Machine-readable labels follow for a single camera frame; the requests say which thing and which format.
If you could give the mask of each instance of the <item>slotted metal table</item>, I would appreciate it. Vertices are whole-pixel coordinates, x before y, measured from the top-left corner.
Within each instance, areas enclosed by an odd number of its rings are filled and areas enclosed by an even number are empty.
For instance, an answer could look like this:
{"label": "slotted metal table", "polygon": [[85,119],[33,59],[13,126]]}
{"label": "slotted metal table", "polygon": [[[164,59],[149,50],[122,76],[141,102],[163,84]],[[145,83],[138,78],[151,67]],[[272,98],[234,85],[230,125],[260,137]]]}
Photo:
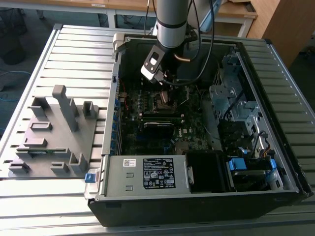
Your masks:
{"label": "slotted metal table", "polygon": [[[8,174],[8,163],[22,142],[33,113],[32,97],[51,96],[55,84],[67,87],[76,104],[89,99],[100,107],[95,130],[91,167],[101,161],[103,131],[112,78],[113,35],[142,31],[79,26],[57,26],[52,31],[32,77],[0,142],[0,177]],[[315,186],[315,115],[279,58],[264,40],[216,37],[240,41],[246,47],[278,120],[285,131],[309,184]],[[56,103],[52,97],[49,103]],[[1,235],[161,234],[222,231],[275,226],[288,233],[313,230],[315,197],[295,206],[279,208],[254,220],[208,224],[157,225],[154,227],[105,228],[100,225],[83,197],[83,179],[37,179],[0,181]]]}

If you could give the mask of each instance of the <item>power supply label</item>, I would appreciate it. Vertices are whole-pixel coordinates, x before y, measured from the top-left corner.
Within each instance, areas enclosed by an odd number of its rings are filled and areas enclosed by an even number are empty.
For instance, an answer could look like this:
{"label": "power supply label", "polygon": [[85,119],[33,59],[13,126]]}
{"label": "power supply label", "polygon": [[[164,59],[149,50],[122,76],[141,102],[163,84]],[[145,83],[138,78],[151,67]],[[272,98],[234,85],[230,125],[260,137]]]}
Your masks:
{"label": "power supply label", "polygon": [[175,188],[173,158],[143,159],[145,189]]}

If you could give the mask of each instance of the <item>barcode sticker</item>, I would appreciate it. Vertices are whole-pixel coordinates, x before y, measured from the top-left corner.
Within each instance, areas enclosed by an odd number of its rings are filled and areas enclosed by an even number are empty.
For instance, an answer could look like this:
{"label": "barcode sticker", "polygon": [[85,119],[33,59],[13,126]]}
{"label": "barcode sticker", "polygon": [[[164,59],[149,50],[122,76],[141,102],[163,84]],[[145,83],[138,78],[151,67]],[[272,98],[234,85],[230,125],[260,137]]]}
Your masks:
{"label": "barcode sticker", "polygon": [[124,159],[124,167],[135,167],[136,159]]}
{"label": "barcode sticker", "polygon": [[105,7],[104,4],[91,4],[92,6]]}

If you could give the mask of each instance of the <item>circuit board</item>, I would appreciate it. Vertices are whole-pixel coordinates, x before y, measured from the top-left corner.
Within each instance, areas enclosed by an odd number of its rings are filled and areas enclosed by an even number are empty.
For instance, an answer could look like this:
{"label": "circuit board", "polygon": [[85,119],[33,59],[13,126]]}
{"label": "circuit board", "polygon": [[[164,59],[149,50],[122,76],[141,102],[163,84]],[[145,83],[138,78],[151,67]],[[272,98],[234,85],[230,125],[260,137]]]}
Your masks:
{"label": "circuit board", "polygon": [[120,86],[122,155],[174,155],[209,149],[201,95],[195,86],[165,91],[140,81]]}

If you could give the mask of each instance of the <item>wooden cabinet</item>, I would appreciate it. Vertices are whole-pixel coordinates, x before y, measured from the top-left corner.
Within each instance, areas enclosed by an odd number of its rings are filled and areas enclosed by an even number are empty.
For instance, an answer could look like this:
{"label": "wooden cabinet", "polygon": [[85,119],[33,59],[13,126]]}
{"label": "wooden cabinet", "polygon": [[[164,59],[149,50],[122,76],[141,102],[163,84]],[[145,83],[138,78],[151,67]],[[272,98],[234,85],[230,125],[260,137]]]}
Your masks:
{"label": "wooden cabinet", "polygon": [[315,0],[251,0],[258,18],[248,38],[268,38],[290,67],[315,29]]}

